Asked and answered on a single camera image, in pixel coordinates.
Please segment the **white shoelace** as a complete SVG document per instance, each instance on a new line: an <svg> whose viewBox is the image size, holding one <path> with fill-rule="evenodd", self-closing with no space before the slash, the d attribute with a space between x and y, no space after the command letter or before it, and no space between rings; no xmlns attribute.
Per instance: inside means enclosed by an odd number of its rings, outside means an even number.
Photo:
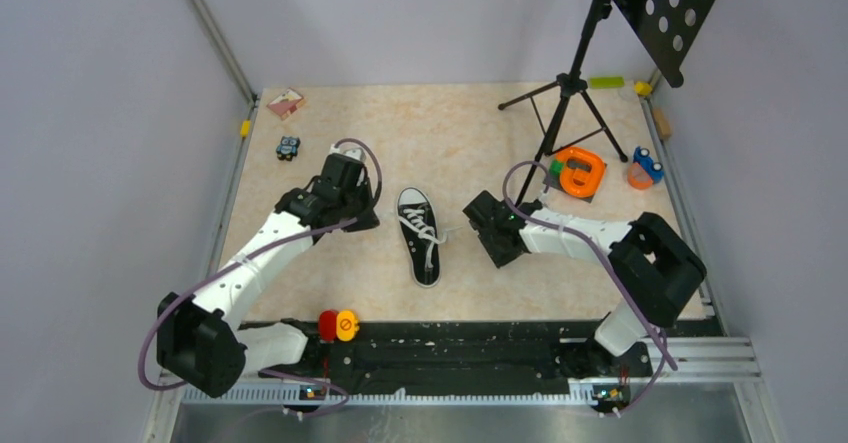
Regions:
<svg viewBox="0 0 848 443"><path fill-rule="evenodd" d="M436 280L436 248L449 240L448 236L439 236L436 224L430 224L427 216L435 216L429 205L404 206L399 215L401 226L412 235L405 236L410 256L421 259L423 284L431 285Z"/></svg>

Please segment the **black white canvas sneaker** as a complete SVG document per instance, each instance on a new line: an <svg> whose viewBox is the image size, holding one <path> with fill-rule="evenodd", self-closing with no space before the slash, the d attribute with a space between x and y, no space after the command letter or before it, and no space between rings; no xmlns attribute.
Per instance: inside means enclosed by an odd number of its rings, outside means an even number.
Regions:
<svg viewBox="0 0 848 443"><path fill-rule="evenodd" d="M416 187L404 188L398 195L396 212L408 250L414 281L423 288L435 286L441 276L441 238L434 207Z"/></svg>

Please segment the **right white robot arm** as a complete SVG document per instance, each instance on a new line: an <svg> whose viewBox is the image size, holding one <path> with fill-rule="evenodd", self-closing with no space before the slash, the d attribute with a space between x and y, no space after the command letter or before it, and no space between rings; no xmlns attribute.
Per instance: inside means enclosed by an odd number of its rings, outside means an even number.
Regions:
<svg viewBox="0 0 848 443"><path fill-rule="evenodd" d="M557 254L599 264L622 296L586 348L589 367L612 375L643 338L659 340L706 279L702 259L660 215L630 222L559 213L534 200L515 206L482 191L463 210L496 267L524 254Z"/></svg>

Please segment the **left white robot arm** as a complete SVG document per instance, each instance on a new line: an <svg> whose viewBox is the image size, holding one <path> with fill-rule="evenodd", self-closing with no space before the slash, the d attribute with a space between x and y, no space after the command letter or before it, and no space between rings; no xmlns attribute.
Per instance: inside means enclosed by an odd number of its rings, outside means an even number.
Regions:
<svg viewBox="0 0 848 443"><path fill-rule="evenodd" d="M336 230L373 229L382 178L369 176L376 160L360 141L332 146L319 175L286 192L257 233L217 273L157 308L146 337L157 363L208 397L227 393L245 374L285 365L297 376L319 367L320 349L288 323L242 328L253 304L298 256Z"/></svg>

